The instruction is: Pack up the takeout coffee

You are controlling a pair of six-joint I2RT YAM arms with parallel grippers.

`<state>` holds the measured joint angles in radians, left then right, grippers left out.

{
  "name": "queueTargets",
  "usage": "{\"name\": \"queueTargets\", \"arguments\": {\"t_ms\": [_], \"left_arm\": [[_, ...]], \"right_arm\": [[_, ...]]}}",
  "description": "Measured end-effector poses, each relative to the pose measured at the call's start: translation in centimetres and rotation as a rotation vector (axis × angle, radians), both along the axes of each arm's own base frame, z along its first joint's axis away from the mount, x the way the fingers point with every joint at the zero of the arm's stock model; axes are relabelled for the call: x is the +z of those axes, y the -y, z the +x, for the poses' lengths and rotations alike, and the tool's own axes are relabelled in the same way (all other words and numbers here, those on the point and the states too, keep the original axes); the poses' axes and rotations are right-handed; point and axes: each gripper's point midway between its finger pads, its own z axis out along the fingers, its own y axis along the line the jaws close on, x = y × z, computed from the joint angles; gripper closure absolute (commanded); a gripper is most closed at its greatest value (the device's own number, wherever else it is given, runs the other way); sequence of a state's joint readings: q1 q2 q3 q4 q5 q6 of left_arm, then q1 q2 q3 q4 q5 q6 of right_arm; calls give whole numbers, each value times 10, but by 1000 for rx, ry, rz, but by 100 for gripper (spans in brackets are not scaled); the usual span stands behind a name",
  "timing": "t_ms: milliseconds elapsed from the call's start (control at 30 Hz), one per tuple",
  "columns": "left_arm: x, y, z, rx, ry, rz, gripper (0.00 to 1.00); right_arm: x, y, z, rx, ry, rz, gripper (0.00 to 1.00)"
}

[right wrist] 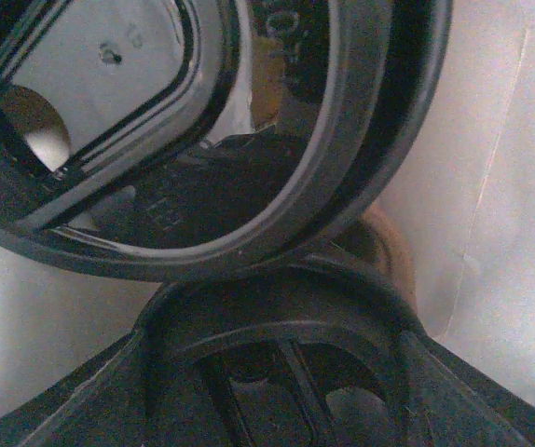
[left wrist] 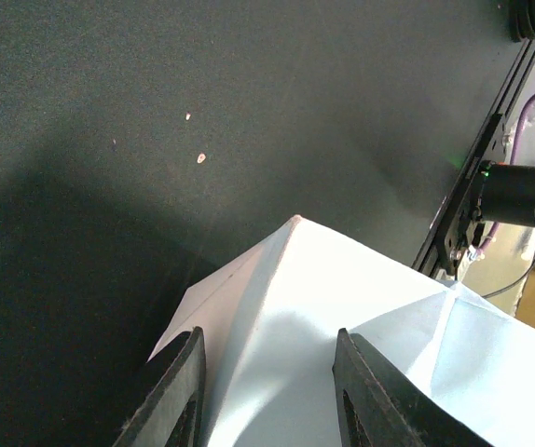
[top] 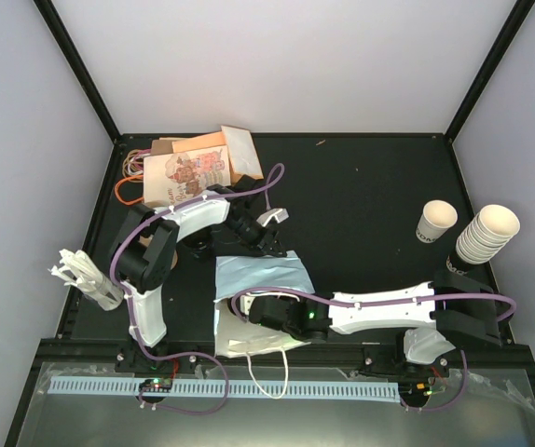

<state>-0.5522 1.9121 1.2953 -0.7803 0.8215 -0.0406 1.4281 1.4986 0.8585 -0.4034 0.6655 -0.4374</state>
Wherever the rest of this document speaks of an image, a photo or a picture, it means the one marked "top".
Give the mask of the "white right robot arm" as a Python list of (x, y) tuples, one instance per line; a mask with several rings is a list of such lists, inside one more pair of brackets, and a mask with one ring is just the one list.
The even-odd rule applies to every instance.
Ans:
[(450, 271), (416, 286), (372, 293), (337, 292), (330, 299), (284, 287), (251, 288), (231, 300), (248, 322), (298, 342), (324, 343), (330, 333), (400, 330), (395, 369), (413, 375), (457, 349), (501, 346), (499, 324), (516, 310), (514, 299)]

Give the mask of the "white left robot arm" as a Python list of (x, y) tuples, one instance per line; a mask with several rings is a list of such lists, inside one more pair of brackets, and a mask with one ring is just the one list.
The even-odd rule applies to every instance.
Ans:
[(241, 180), (242, 188), (214, 184), (200, 195), (167, 207), (132, 207), (112, 249), (110, 279), (124, 291), (130, 310), (130, 335), (140, 340), (136, 359), (150, 372), (162, 370), (169, 348), (160, 343), (167, 333), (162, 315), (161, 289), (171, 272), (176, 246), (182, 240), (210, 233), (224, 224), (250, 251), (284, 257), (275, 228), (288, 218), (285, 208), (269, 208), (258, 217), (248, 209), (248, 198), (274, 185), (253, 189), (254, 180)]

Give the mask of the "light blue paper bag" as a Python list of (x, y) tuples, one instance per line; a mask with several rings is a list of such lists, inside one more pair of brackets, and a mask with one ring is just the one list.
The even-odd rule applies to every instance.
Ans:
[(287, 394), (289, 365), (287, 352), (304, 346), (277, 324), (252, 323), (250, 311), (260, 305), (293, 305), (301, 302), (300, 291), (314, 291), (309, 273), (294, 251), (283, 257), (220, 256), (215, 270), (214, 300), (215, 354), (229, 359), (243, 358), (248, 371), (253, 370), (252, 357), (279, 353), (284, 368), (280, 386), (264, 388), (254, 381), (258, 391), (273, 400)]

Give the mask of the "brown pulp cup carrier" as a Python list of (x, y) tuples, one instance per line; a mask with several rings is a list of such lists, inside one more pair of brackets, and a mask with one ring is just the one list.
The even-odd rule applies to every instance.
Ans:
[[(145, 246), (146, 248), (149, 247), (151, 241), (152, 241), (152, 237), (143, 237), (143, 236), (139, 236), (139, 242)], [(173, 270), (173, 268), (177, 265), (177, 262), (178, 262), (178, 254), (177, 252), (175, 251), (172, 255), (172, 258), (171, 258), (171, 267), (170, 267), (170, 270)]]

